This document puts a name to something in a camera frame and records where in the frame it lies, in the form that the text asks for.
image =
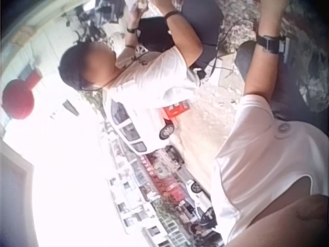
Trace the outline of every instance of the person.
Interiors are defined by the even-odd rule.
[[[309,196],[252,225],[227,247],[327,247],[328,197]]]
[[[62,80],[77,90],[104,89],[104,98],[134,107],[163,108],[189,99],[200,85],[199,77],[189,67],[198,61],[210,62],[216,57],[214,47],[218,41],[220,20],[217,20],[217,15],[209,17],[208,12],[215,9],[220,15],[220,9],[213,0],[185,1],[181,13],[171,0],[151,2],[167,22],[174,42],[172,48],[163,53],[147,52],[135,57],[137,29],[147,11],[138,9],[135,4],[125,37],[125,49],[118,59],[104,43],[79,43],[66,51],[61,59],[59,72]],[[200,14],[203,15],[202,21],[199,21]]]
[[[216,230],[225,244],[299,199],[328,195],[328,137],[325,129],[320,130],[321,118],[307,119],[313,117],[308,111],[300,116],[305,108],[294,86],[294,73],[285,67],[275,46],[261,42],[279,40],[288,3],[261,0],[257,43],[243,44],[236,55],[245,79],[244,96],[212,173]],[[298,114],[284,119],[296,110],[294,104]]]

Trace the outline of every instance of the bright sky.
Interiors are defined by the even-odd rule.
[[[35,165],[33,217],[40,247],[149,246],[127,235],[105,180],[95,113],[80,101],[75,117],[13,123],[5,141]]]

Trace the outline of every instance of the white garment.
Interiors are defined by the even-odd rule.
[[[242,98],[212,178],[212,203],[225,244],[302,177],[328,195],[328,138],[312,125],[275,120],[260,96]]]
[[[116,65],[126,69],[108,90],[114,101],[163,108],[192,97],[199,78],[187,68],[176,47],[164,53],[147,52],[136,61],[134,55],[134,50],[127,48],[118,57]]]

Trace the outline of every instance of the black watch strap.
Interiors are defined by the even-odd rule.
[[[180,14],[178,10],[170,11],[164,16],[164,20],[167,22],[167,19],[175,14]]]
[[[137,28],[127,28],[127,32],[131,34],[135,34],[137,32]]]
[[[284,52],[284,39],[282,37],[262,37],[257,34],[256,41],[257,44],[263,46],[266,51],[272,54],[279,54]]]

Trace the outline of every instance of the car wheel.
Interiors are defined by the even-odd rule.
[[[172,123],[170,123],[160,131],[159,137],[161,140],[166,140],[174,133],[174,131],[175,131],[175,126]]]
[[[191,185],[191,190],[192,190],[193,193],[198,194],[202,191],[202,188],[197,182],[195,182]]]

